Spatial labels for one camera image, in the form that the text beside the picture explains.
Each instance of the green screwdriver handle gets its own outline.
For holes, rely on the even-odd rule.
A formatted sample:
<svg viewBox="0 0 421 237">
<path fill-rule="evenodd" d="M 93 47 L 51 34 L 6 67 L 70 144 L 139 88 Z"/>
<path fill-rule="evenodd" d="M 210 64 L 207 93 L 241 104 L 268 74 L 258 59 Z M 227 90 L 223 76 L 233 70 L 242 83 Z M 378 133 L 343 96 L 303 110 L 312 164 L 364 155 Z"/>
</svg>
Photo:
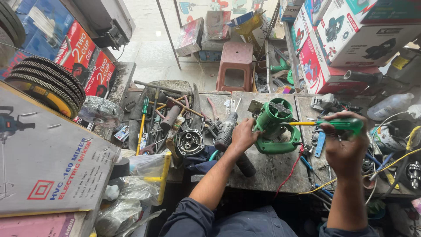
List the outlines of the green screwdriver handle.
<svg viewBox="0 0 421 237">
<path fill-rule="evenodd" d="M 335 118 L 330 121 L 321 119 L 316 122 L 316 125 L 320 126 L 322 123 L 331 124 L 338 130 L 352 130 L 354 135 L 358 135 L 364 126 L 363 121 L 357 118 Z"/>
</svg>

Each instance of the tiled floor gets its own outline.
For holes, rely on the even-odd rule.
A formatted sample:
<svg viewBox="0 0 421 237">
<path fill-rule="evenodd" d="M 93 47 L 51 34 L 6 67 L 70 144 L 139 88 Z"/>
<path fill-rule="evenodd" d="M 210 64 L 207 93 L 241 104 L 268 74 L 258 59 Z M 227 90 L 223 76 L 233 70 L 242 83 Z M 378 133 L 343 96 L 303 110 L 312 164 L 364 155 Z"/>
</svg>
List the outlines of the tiled floor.
<svg viewBox="0 0 421 237">
<path fill-rule="evenodd" d="M 136 24 L 136 30 L 119 60 L 136 63 L 133 80 L 143 82 L 184 80 L 191 86 L 196 83 L 200 91 L 215 90 L 219 63 L 181 62 L 182 70 L 179 70 L 155 0 L 124 0 L 124 2 Z M 160 0 L 160 4 L 172 41 L 175 43 L 180 26 L 174 3 L 171 0 Z M 116 58 L 121 55 L 121 50 L 112 52 Z M 194 58 L 180 58 L 180 61 L 194 60 Z"/>
</svg>

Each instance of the dark blue sleeve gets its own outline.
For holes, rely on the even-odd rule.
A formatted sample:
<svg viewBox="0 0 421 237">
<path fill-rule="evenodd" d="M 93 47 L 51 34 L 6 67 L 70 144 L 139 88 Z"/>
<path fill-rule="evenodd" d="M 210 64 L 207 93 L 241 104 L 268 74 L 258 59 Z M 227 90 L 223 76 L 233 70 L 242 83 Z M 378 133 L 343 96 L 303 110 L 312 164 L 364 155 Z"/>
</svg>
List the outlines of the dark blue sleeve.
<svg viewBox="0 0 421 237">
<path fill-rule="evenodd" d="M 378 237 L 378 234 L 371 226 L 367 226 L 359 231 L 348 231 L 327 228 L 327 224 L 328 223 L 326 222 L 320 227 L 319 237 Z"/>
<path fill-rule="evenodd" d="M 214 218 L 209 208 L 186 197 L 178 203 L 176 212 L 168 218 L 159 236 L 208 236 Z"/>
</svg>

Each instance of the cordless drill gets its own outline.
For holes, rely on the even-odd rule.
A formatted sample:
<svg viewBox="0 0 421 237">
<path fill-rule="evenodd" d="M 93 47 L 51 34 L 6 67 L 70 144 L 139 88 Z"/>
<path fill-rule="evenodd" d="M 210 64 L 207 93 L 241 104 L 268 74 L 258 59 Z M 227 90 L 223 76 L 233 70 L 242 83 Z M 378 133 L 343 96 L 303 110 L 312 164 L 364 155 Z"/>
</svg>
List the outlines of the cordless drill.
<svg viewBox="0 0 421 237">
<path fill-rule="evenodd" d="M 237 125 L 237 118 L 237 112 L 231 112 L 228 115 L 228 118 L 225 120 L 225 122 L 221 125 L 218 137 L 215 139 L 215 148 L 219 151 L 225 152 L 228 146 L 231 144 L 232 131 Z M 256 174 L 256 169 L 244 153 L 240 156 L 240 158 L 235 164 L 247 178 L 252 177 L 254 174 Z"/>
</svg>

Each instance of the hand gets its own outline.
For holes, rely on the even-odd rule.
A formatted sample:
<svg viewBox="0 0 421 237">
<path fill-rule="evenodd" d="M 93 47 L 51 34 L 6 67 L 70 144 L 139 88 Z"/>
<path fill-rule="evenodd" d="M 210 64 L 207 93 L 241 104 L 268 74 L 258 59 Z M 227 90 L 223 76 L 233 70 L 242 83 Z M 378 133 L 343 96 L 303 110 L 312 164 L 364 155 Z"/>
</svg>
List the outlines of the hand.
<svg viewBox="0 0 421 237">
<path fill-rule="evenodd" d="M 249 149 L 261 134 L 261 131 L 251 132 L 251 128 L 255 124 L 253 118 L 245 118 L 232 131 L 232 142 L 230 147 L 235 149 L 235 152 L 242 154 Z"/>
<path fill-rule="evenodd" d="M 369 146 L 366 128 L 368 120 L 350 111 L 323 117 L 326 120 L 338 118 L 357 118 L 364 122 L 364 126 L 358 136 L 349 141 L 339 141 L 333 125 L 321 124 L 320 127 L 326 134 L 326 160 L 335 171 L 338 180 L 360 177 L 362 161 Z"/>
</svg>

